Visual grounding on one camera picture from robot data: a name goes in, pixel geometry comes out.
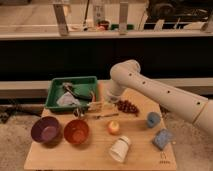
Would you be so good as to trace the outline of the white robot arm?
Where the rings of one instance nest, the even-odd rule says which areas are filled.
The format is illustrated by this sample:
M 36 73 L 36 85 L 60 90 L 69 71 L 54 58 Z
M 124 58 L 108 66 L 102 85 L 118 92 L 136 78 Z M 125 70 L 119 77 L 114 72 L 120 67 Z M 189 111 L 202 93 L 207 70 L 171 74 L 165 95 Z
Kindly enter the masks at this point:
M 213 100 L 149 79 L 140 71 L 136 60 L 113 65 L 104 90 L 105 100 L 117 103 L 126 88 L 133 89 L 213 137 Z

